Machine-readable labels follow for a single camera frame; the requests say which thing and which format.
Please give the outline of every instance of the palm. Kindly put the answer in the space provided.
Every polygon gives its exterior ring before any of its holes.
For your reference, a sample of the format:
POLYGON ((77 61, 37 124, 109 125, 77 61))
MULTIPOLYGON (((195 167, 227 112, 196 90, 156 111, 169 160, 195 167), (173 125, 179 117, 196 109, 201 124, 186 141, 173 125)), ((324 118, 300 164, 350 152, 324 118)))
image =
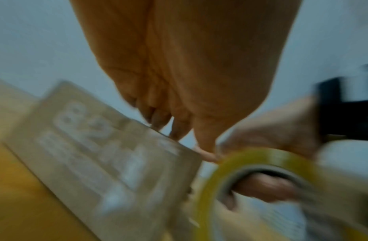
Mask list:
POLYGON ((123 98, 157 129, 173 116, 174 139, 194 128, 205 150, 266 97, 299 5, 278 12, 260 1, 71 2, 123 98))

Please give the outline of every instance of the hand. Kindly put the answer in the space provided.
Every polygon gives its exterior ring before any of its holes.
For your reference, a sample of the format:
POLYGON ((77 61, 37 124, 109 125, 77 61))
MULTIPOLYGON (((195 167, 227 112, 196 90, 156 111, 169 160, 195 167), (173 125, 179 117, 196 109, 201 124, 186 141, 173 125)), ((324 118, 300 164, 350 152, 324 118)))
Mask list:
MULTIPOLYGON (((314 97, 306 97, 259 117, 243 120, 219 145, 219 156, 202 150, 199 152, 205 160, 215 162, 220 156, 244 148, 269 147, 293 152, 311 160, 320 146, 316 100, 314 97)), ((266 202, 296 197, 295 187, 290 181, 259 173, 241 179, 232 190, 266 202)), ((235 206, 231 195, 223 202, 228 208, 235 206)))
POLYGON ((71 0, 122 97, 200 147, 265 99, 301 0, 71 0))

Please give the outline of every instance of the wall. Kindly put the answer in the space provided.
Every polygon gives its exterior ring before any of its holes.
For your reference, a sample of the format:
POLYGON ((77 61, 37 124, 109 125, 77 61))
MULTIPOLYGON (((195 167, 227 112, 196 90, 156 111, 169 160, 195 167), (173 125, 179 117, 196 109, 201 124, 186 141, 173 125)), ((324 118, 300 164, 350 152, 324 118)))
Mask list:
MULTIPOLYGON (((305 0, 270 96, 254 115, 309 94, 313 83, 336 76, 355 27, 346 2, 305 0)), ((57 79, 68 79, 141 120, 96 65, 68 1, 0 0, 0 78, 38 97, 57 79)), ((183 143, 192 147, 193 135, 183 143)))

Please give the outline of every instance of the roll of adhesive tape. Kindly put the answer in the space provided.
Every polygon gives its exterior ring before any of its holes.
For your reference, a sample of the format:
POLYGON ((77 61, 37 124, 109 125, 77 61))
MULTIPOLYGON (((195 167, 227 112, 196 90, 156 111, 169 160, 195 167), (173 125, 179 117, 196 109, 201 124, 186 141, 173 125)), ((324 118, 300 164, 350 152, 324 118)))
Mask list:
POLYGON ((317 185, 315 166, 290 152, 255 148, 231 155, 219 165, 203 188, 195 213, 194 240, 223 240, 215 222, 215 200, 225 195, 237 180, 256 172, 275 173, 302 189, 313 189, 317 185))

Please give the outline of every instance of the yellow tape roll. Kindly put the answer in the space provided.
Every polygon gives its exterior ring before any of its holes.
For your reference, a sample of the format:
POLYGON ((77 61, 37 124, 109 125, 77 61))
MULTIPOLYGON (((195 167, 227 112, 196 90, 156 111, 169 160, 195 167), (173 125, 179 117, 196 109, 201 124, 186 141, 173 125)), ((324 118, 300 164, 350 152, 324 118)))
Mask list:
POLYGON ((196 241, 215 240, 213 207, 222 190, 226 191, 232 183, 249 173, 264 170, 283 173, 311 185, 317 184, 314 165, 290 152, 255 148, 231 155, 219 165, 200 195, 195 216, 198 223, 195 230, 196 241))

